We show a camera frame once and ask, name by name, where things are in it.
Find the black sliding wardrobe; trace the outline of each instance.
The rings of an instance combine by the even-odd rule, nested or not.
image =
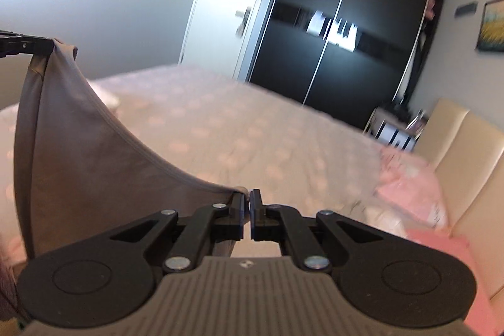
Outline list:
[[[427,0],[275,0],[250,82],[363,129],[396,94]]]

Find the door handle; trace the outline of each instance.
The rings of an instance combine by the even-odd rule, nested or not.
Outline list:
[[[243,37],[243,34],[245,33],[245,27],[247,26],[247,22],[249,21],[251,11],[252,8],[250,8],[249,6],[248,8],[246,8],[245,12],[237,10],[236,13],[234,14],[235,16],[242,18],[240,26],[238,26],[238,29],[236,30],[236,35],[238,37]]]

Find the gray cloth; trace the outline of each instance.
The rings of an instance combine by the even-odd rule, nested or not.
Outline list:
[[[16,316],[14,307],[18,306],[14,278],[10,269],[3,262],[0,254],[0,320],[7,321]]]
[[[95,95],[54,41],[31,60],[14,140],[14,193],[27,255],[173,208],[180,216],[236,190],[198,180],[147,148]]]

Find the beige fabric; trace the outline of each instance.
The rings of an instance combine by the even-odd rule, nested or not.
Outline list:
[[[504,289],[502,289],[497,295],[495,295],[491,300],[493,312],[497,317],[497,324],[500,329],[504,329]]]
[[[503,151],[504,133],[469,112],[436,169],[451,225],[472,204]]]
[[[450,148],[462,120],[469,110],[448,100],[439,99],[414,152],[437,167]]]
[[[55,41],[34,56],[19,103],[14,193],[29,258],[164,208],[192,214],[231,188],[163,160],[115,118]]]
[[[444,191],[454,235],[465,235],[504,328],[504,133],[440,99],[415,153],[429,160]]]
[[[504,285],[503,195],[504,158],[501,158],[480,194],[453,228],[455,235],[469,239],[489,296]]]

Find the framed painting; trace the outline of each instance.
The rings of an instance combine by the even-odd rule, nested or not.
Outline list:
[[[504,52],[504,0],[485,4],[476,48],[485,52]]]

